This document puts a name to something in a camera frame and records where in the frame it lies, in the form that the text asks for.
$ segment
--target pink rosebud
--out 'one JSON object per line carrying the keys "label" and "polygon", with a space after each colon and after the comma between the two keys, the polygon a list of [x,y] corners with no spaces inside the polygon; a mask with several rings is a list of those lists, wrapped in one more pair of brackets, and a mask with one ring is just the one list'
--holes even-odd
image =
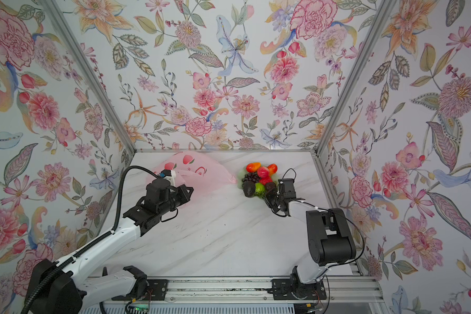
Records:
{"label": "pink rosebud", "polygon": [[19,94],[19,101],[21,103],[26,104],[28,100],[30,100],[30,93],[24,91],[21,94]]}
{"label": "pink rosebud", "polygon": [[185,155],[185,157],[183,157],[183,163],[185,165],[188,164],[189,162],[191,162],[192,160],[194,160],[194,157],[192,157],[190,155]]}
{"label": "pink rosebud", "polygon": [[164,165],[164,169],[166,170],[173,170],[174,168],[174,162],[168,162],[167,164]]}
{"label": "pink rosebud", "polygon": [[373,184],[373,189],[377,192],[380,192],[380,190],[382,189],[381,186],[380,186],[380,182],[379,181],[376,181],[374,184]]}
{"label": "pink rosebud", "polygon": [[23,235],[23,234],[26,232],[26,230],[28,230],[28,224],[27,224],[27,223],[23,223],[23,224],[21,225],[21,227],[19,227],[19,229],[18,229],[18,236]]}
{"label": "pink rosebud", "polygon": [[255,14],[255,8],[253,8],[252,5],[248,5],[248,6],[246,6],[246,9],[248,10],[248,17],[247,17],[247,19],[249,19],[250,17],[253,16],[253,14]]}
{"label": "pink rosebud", "polygon": [[318,88],[326,88],[327,86],[327,76],[323,74],[317,77],[317,87]]}
{"label": "pink rosebud", "polygon": [[78,88],[75,89],[73,94],[80,100],[81,103],[85,103],[87,101],[86,95]]}
{"label": "pink rosebud", "polygon": [[28,74],[21,75],[21,83],[25,88],[35,88],[35,80]]}
{"label": "pink rosebud", "polygon": [[294,42],[288,47],[288,51],[291,53],[295,53],[298,50],[300,50],[300,44],[298,42]]}
{"label": "pink rosebud", "polygon": [[13,245],[13,254],[21,253],[26,247],[25,239],[21,239]]}

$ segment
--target white marble table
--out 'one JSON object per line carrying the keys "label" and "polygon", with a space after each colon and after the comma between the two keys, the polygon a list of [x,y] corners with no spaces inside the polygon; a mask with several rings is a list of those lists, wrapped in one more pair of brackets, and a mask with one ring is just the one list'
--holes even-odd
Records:
{"label": "white marble table", "polygon": [[[206,154],[234,175],[248,163],[256,161],[277,164],[280,175],[286,169],[294,168],[297,172],[297,196],[311,204],[328,207],[310,152]],[[132,165],[151,169],[172,155],[137,153]],[[146,173],[134,169],[127,174],[122,212],[145,195],[146,176]],[[116,202],[102,231],[113,225],[115,210]],[[307,254],[304,223],[291,217],[275,216],[263,200],[244,197],[233,184],[182,205],[175,219],[159,223],[103,266],[112,273],[133,265],[149,276],[282,276],[289,275]],[[352,272],[349,265],[344,265],[332,268],[331,274],[352,275]]]}

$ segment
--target floral wallpaper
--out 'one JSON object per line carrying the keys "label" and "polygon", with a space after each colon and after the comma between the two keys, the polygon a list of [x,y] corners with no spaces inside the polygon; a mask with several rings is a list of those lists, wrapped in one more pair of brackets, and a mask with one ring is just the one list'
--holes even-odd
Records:
{"label": "floral wallpaper", "polygon": [[131,158],[79,71],[38,3],[0,1],[0,313],[97,235]]}
{"label": "floral wallpaper", "polygon": [[313,148],[377,9],[376,0],[57,3],[147,151]]}
{"label": "floral wallpaper", "polygon": [[471,0],[398,0],[373,53],[321,160],[390,311],[469,314]]}

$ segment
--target bunch of dark grapes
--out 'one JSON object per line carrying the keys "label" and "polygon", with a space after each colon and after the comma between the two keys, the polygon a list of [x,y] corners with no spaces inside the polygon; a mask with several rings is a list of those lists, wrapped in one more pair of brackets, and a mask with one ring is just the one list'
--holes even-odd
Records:
{"label": "bunch of dark grapes", "polygon": [[256,172],[250,172],[244,176],[243,182],[245,181],[251,181],[253,183],[257,183],[258,181],[260,181],[260,177],[258,176]]}

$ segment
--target orange lily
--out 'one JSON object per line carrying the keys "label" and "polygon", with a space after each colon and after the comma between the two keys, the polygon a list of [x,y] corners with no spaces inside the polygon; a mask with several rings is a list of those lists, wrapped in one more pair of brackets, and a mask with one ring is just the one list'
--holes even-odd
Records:
{"label": "orange lily", "polygon": [[144,119],[144,123],[143,123],[143,126],[142,126],[142,129],[143,129],[145,124],[147,124],[147,113],[152,114],[152,115],[156,115],[156,116],[163,116],[163,115],[156,114],[155,112],[152,112],[152,111],[149,110],[150,108],[155,107],[154,105],[151,105],[151,106],[148,106],[148,107],[143,107],[143,101],[142,101],[141,97],[139,96],[138,91],[136,91],[136,94],[138,94],[139,108],[132,111],[129,114],[129,117],[127,118],[127,121],[129,121],[131,119],[132,115],[134,115],[135,117],[141,116],[142,119]]}
{"label": "orange lily", "polygon": [[358,116],[356,117],[356,119],[350,125],[348,125],[347,123],[343,123],[343,122],[340,123],[339,125],[337,125],[337,128],[342,127],[342,131],[344,131],[344,133],[339,135],[339,136],[342,136],[342,138],[339,139],[337,142],[343,141],[347,137],[347,135],[349,135],[349,138],[351,138],[352,150],[354,150],[354,144],[352,143],[352,134],[354,133],[354,134],[358,135],[358,133],[356,133],[356,131],[354,131],[354,129],[352,127],[354,126],[354,124],[356,124],[356,122],[358,122],[358,118],[360,117],[362,109],[363,108],[361,108],[360,113],[358,113]]}

